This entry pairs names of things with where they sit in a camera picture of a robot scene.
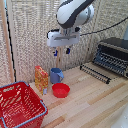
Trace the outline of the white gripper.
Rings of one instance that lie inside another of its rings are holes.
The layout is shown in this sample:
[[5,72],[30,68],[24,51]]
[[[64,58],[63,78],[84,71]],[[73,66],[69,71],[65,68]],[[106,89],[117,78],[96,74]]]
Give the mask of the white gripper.
[[[58,47],[58,46],[66,46],[73,45],[79,42],[80,34],[78,32],[74,32],[71,35],[63,35],[60,33],[58,29],[49,31],[47,33],[47,45],[49,47]],[[66,49],[66,54],[70,54],[71,48]],[[54,48],[53,52],[54,56],[57,56],[58,50]]]

